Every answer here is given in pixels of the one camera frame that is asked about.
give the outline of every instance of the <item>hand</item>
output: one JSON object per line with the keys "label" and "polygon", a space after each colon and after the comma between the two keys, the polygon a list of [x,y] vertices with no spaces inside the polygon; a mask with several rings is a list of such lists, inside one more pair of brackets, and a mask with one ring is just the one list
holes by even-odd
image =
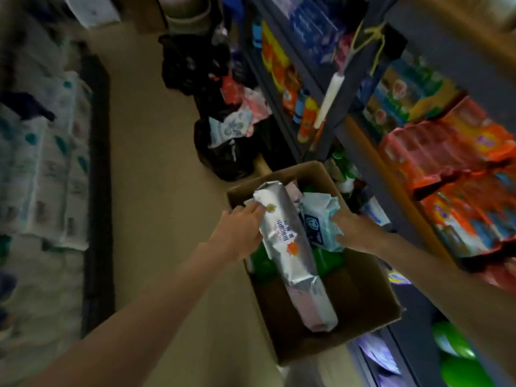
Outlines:
{"label": "hand", "polygon": [[360,252],[376,255],[377,250],[381,249],[382,240],[388,235],[368,217],[358,216],[348,210],[339,209],[331,220],[344,234],[337,235],[337,241],[344,247]]}
{"label": "hand", "polygon": [[265,207],[256,201],[245,208],[237,206],[231,213],[225,210],[208,242],[221,247],[231,260],[244,259],[260,245],[264,214]]}

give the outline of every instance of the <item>beige floor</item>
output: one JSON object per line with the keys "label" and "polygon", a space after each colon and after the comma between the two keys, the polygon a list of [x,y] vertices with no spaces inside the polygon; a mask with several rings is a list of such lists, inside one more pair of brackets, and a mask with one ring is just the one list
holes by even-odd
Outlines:
{"label": "beige floor", "polygon": [[[230,184],[197,159],[195,103],[164,87],[157,36],[117,25],[94,32],[93,44],[112,79],[113,259],[121,308],[207,239],[226,207]],[[317,360],[328,387],[361,385],[345,346]],[[149,387],[282,384],[242,266],[217,279],[147,382]]]}

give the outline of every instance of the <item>open cardboard box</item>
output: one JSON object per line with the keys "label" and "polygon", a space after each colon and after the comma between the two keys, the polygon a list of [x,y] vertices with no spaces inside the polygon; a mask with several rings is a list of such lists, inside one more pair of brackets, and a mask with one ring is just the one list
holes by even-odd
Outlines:
{"label": "open cardboard box", "polygon": [[[298,164],[252,179],[226,194],[234,208],[252,198],[255,189],[264,182],[280,181],[286,185],[293,180],[298,181],[300,188],[311,185],[317,192],[339,197],[341,207],[347,209],[320,162]],[[400,319],[402,308],[376,257],[348,249],[344,254],[345,266],[322,279],[339,318],[339,324],[329,333],[313,333],[303,325],[279,276],[265,284],[249,280],[277,364],[286,365],[317,354]]]}

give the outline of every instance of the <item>dark blue label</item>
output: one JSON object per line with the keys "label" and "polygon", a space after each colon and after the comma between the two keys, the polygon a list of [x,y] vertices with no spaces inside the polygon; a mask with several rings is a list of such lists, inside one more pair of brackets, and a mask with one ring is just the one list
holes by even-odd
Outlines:
{"label": "dark blue label", "polygon": [[306,236],[308,237],[308,240],[310,240],[310,243],[317,243],[323,246],[323,235],[321,234],[319,219],[309,214],[305,214],[304,226],[306,229]]}

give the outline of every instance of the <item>person's left hand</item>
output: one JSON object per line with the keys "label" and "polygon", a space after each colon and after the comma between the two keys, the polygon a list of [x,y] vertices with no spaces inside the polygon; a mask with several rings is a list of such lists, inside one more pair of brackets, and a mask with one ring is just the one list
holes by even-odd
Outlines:
{"label": "person's left hand", "polygon": [[265,207],[256,201],[245,208],[237,206],[232,212],[225,210],[208,242],[221,247],[231,260],[244,259],[260,245],[264,214]]}

